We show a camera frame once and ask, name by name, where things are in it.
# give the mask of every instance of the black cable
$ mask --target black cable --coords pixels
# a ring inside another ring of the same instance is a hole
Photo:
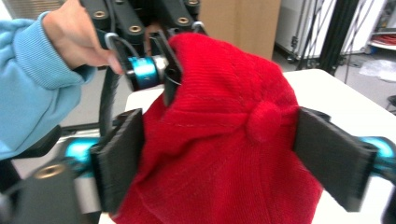
[[[106,0],[106,3],[111,19],[110,32],[114,33],[116,31],[116,17],[114,15],[113,5],[110,0]],[[115,74],[113,70],[108,67],[99,106],[99,133],[101,136],[106,136],[112,131],[113,105],[117,93],[116,89],[119,86],[119,79],[120,76]]]
[[[357,14],[357,16],[356,16],[356,20],[355,20],[355,22],[354,22],[354,27],[353,27],[354,33],[353,33],[353,36],[352,36],[352,38],[351,38],[351,40],[350,40],[350,43],[349,43],[349,44],[347,45],[347,47],[346,47],[346,52],[349,52],[349,53],[348,53],[348,57],[347,57],[347,61],[346,61],[346,75],[345,75],[345,78],[344,78],[344,83],[345,83],[345,84],[347,84],[347,79],[348,79],[348,77],[349,77],[349,64],[350,64],[351,57],[352,57],[353,44],[354,44],[354,42],[355,42],[356,35],[358,34],[358,31],[361,29],[361,26],[363,25],[364,21],[366,20],[366,18],[367,18],[367,16],[368,16],[369,12],[370,12],[370,10],[371,10],[371,8],[372,8],[372,6],[373,6],[374,0],[372,0],[372,2],[371,2],[371,4],[370,4],[369,8],[367,9],[366,14],[364,15],[364,17],[363,17],[363,19],[362,19],[362,21],[361,21],[361,23],[358,25],[358,23],[359,23],[359,18],[360,18],[360,16],[361,16],[361,12],[362,12],[363,7],[364,7],[364,4],[365,4],[366,2],[367,2],[367,1],[365,1],[364,3],[362,3],[361,6],[360,6],[360,8],[359,8],[359,10],[358,10],[358,14]]]
[[[308,36],[307,36],[307,39],[306,39],[305,44],[304,44],[303,54],[302,54],[302,56],[301,56],[300,61],[299,61],[298,64],[297,64],[296,71],[299,71],[299,70],[302,70],[302,69],[303,69],[303,63],[304,63],[305,52],[306,52],[306,50],[308,49],[309,41],[310,41],[310,39],[312,38],[312,34],[313,34],[313,32],[314,32],[315,20],[317,19],[317,13],[316,13],[317,5],[318,5],[318,1],[315,1],[314,15],[313,15],[313,17],[312,17],[311,25],[310,25],[310,28],[309,28],[309,31],[308,31]]]
[[[332,3],[333,3],[333,2],[334,2],[334,0],[332,0],[332,1],[330,2],[329,7],[327,8],[326,13],[325,13],[325,15],[324,15],[324,17],[323,17],[323,21],[320,22],[321,18],[318,18],[317,35],[315,36],[315,39],[314,39],[313,43],[312,43],[311,46],[309,47],[308,55],[311,53],[311,50],[312,50],[313,47],[314,47],[314,51],[313,51],[312,54],[315,55],[315,51],[316,51],[316,47],[317,47],[317,43],[318,43],[318,36],[319,36],[319,33],[320,33],[320,31],[321,31],[321,29],[322,29],[322,27],[323,27],[324,22],[326,21],[327,16],[329,15],[330,8],[332,7]]]

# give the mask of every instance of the light blue sweater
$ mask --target light blue sweater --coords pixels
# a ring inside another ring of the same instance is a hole
[[[0,160],[22,153],[79,103],[96,69],[68,69],[37,21],[0,21]]]

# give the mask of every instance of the screw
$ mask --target screw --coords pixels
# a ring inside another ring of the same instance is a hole
[[[177,21],[181,24],[186,24],[189,22],[189,19],[185,18],[185,17],[180,17],[177,19]]]
[[[142,30],[142,28],[140,28],[140,26],[129,27],[129,31],[131,31],[132,33],[137,33],[137,32],[140,32],[141,30]]]
[[[93,13],[93,16],[96,18],[103,18],[106,15],[106,13],[104,11],[95,11],[95,13]]]

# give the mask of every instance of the floor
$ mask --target floor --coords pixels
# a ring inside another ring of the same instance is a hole
[[[274,52],[272,60],[278,63],[284,72],[294,71],[296,63],[288,63],[283,53]],[[335,77],[345,82],[349,87],[358,91],[378,105],[386,108],[388,106],[388,96],[396,95],[396,82],[381,80],[378,77],[369,77],[360,73],[361,66],[366,62],[378,62],[377,60],[386,60],[396,63],[395,51],[389,49],[376,49],[372,54],[354,54],[350,57],[350,63],[340,65]]]

